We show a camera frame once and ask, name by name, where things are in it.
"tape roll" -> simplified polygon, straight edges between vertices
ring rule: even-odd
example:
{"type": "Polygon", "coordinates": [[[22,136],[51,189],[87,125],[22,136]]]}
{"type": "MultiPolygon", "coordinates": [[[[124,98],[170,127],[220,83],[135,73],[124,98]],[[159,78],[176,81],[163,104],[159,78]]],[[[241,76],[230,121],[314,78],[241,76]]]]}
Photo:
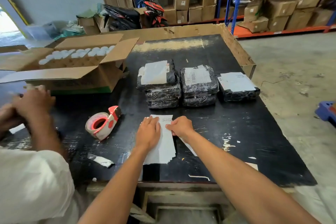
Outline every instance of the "tape roll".
{"type": "Polygon", "coordinates": [[[96,113],[91,116],[85,124],[86,131],[99,141],[108,137],[121,116],[121,111],[118,106],[112,106],[108,110],[110,114],[106,112],[96,113]]]}

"plastic bag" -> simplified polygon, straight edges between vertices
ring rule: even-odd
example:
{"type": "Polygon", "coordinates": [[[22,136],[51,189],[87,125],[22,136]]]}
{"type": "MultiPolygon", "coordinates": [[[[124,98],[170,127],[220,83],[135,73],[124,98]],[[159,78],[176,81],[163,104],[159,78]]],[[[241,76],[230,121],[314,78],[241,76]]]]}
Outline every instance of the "plastic bag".
{"type": "Polygon", "coordinates": [[[160,101],[165,99],[179,99],[182,96],[182,90],[179,77],[177,77],[177,83],[174,86],[165,89],[153,89],[146,91],[147,101],[160,101]]]}
{"type": "Polygon", "coordinates": [[[216,103],[217,96],[216,94],[209,96],[195,96],[191,98],[183,99],[183,106],[185,107],[201,107],[214,105],[216,103]]]}
{"type": "Polygon", "coordinates": [[[166,99],[161,101],[148,101],[147,102],[149,109],[163,109],[163,108],[172,108],[179,106],[178,99],[166,99]]]}
{"type": "Polygon", "coordinates": [[[180,70],[180,79],[185,98],[216,94],[219,91],[218,80],[210,66],[183,68],[180,70]]]}
{"type": "Polygon", "coordinates": [[[136,88],[139,90],[152,90],[168,88],[176,85],[177,76],[174,61],[158,61],[147,63],[139,69],[136,88]]]}
{"type": "Polygon", "coordinates": [[[226,102],[254,100],[260,94],[260,89],[241,72],[225,73],[217,78],[226,102]]]}

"sleeve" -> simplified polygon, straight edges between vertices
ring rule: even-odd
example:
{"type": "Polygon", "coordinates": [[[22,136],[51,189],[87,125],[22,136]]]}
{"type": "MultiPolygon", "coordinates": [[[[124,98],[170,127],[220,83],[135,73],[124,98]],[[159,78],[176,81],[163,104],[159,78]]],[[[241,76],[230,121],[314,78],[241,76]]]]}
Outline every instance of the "sleeve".
{"type": "Polygon", "coordinates": [[[62,217],[75,191],[68,163],[54,151],[0,148],[0,174],[0,224],[62,217]]]}

